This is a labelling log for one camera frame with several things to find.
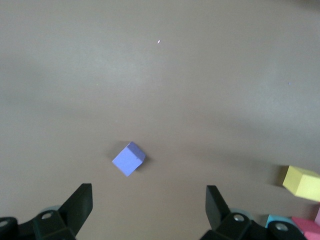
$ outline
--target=cube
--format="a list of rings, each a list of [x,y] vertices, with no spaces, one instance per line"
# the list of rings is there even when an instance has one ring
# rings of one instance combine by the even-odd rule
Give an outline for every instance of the cube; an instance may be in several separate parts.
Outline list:
[[[112,163],[127,177],[145,160],[145,153],[132,141],[116,156]]]
[[[282,185],[297,197],[320,202],[320,175],[314,171],[289,166]]]
[[[298,226],[294,223],[294,221],[292,221],[291,218],[285,217],[285,216],[273,215],[273,214],[269,214],[269,215],[268,215],[268,218],[266,219],[265,227],[268,228],[269,223],[270,223],[270,222],[273,222],[273,221],[286,222],[286,223],[289,223],[289,224],[294,225],[295,227],[298,227]]]
[[[318,226],[314,221],[292,217],[292,220],[303,232],[303,235],[308,240],[319,240],[320,239],[320,226]]]
[[[320,226],[320,208],[319,208],[318,214],[315,217],[314,222]]]

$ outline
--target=blue cube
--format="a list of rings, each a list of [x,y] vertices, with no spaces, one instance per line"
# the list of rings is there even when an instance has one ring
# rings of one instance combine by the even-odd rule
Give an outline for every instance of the blue cube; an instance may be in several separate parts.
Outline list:
[[[113,159],[116,165],[127,177],[145,160],[146,154],[132,141]]]

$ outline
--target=pink cube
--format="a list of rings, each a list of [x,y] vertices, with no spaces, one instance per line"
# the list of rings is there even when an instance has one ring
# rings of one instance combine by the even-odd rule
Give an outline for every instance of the pink cube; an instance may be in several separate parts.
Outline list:
[[[308,240],[320,240],[320,226],[316,224],[314,221],[292,217],[293,222],[298,226],[301,231],[303,231],[303,235]]]

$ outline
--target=screw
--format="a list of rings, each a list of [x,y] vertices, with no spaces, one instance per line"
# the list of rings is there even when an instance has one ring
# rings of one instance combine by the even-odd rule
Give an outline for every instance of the screw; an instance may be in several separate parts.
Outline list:
[[[288,227],[286,225],[284,225],[283,223],[276,223],[275,224],[276,229],[278,229],[279,231],[283,231],[286,232],[288,231]]]
[[[236,214],[233,216],[234,220],[236,220],[237,222],[243,222],[245,220],[245,218],[243,216],[241,216],[240,214]]]
[[[52,211],[51,212],[47,212],[47,213],[42,215],[41,219],[42,220],[49,219],[49,218],[51,218],[52,214],[53,214]]]
[[[0,228],[4,227],[5,225],[8,224],[8,221],[7,220],[4,220],[4,221],[0,221]]]

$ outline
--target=yellow cube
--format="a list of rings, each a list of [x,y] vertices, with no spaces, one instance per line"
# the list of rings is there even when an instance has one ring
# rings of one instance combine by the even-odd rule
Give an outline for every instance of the yellow cube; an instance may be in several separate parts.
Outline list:
[[[293,195],[320,202],[320,175],[296,166],[289,166],[282,184]]]

